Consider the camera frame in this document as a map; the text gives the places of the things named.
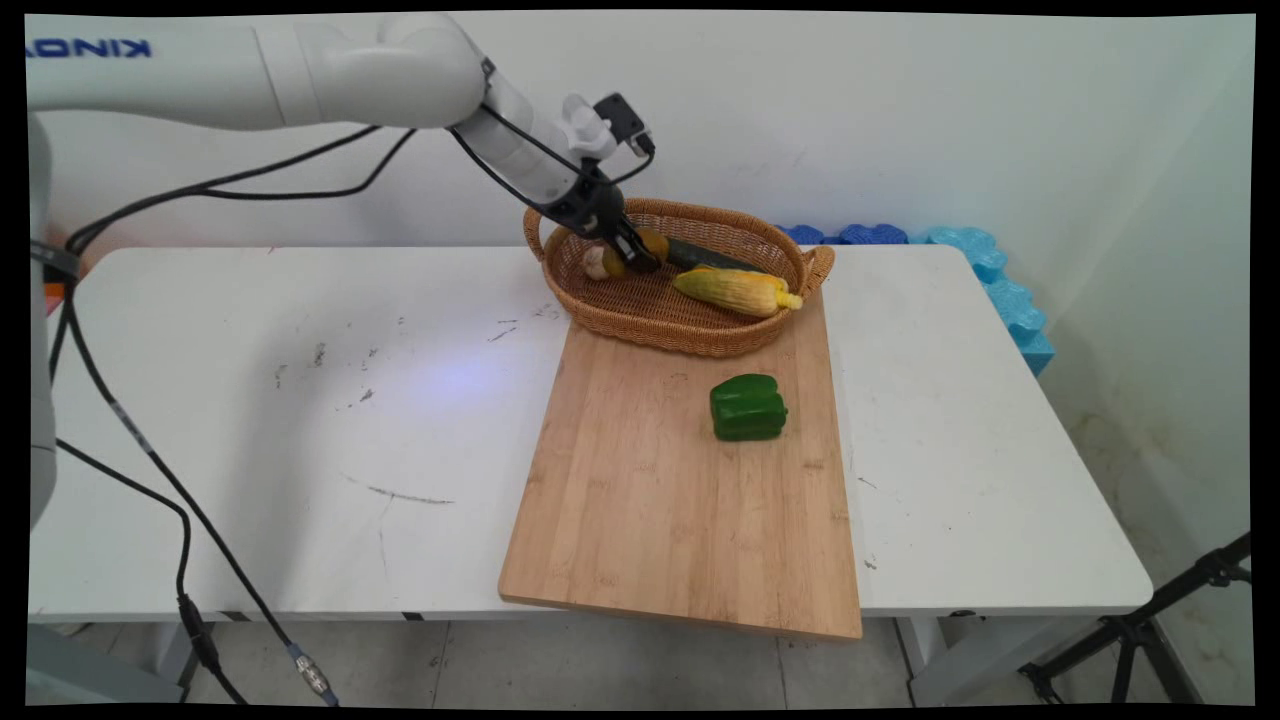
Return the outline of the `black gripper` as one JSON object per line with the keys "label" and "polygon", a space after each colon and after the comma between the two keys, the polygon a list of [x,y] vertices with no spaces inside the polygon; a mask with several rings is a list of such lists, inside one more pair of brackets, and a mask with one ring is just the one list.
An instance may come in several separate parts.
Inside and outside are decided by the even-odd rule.
{"label": "black gripper", "polygon": [[545,219],[586,240],[605,240],[596,247],[596,277],[625,278],[654,273],[662,260],[646,246],[636,225],[625,215],[625,196],[599,169],[585,163],[564,196],[545,205]]}

